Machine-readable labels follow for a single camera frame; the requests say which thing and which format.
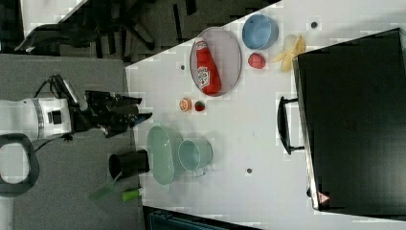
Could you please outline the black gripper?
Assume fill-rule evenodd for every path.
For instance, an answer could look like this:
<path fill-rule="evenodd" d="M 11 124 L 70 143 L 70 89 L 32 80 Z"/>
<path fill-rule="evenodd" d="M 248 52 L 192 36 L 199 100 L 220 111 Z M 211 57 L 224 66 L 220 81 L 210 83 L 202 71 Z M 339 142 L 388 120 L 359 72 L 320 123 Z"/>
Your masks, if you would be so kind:
<path fill-rule="evenodd" d="M 141 98 L 112 95 L 109 92 L 86 90 L 86 108 L 69 107 L 73 133 L 100 128 L 106 138 L 126 132 L 129 127 L 148 120 L 152 113 L 139 113 Z"/>

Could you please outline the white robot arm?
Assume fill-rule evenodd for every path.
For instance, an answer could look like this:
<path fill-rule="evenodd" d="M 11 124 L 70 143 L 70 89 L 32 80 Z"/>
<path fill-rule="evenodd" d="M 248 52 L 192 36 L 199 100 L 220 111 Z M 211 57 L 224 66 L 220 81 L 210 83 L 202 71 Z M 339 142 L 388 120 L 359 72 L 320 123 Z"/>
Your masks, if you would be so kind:
<path fill-rule="evenodd" d="M 100 129 L 107 138 L 149 119 L 140 98 L 87 91 L 85 103 L 71 97 L 1 102 L 1 196 L 27 193 L 39 178 L 34 143 L 71 140 L 79 132 Z"/>

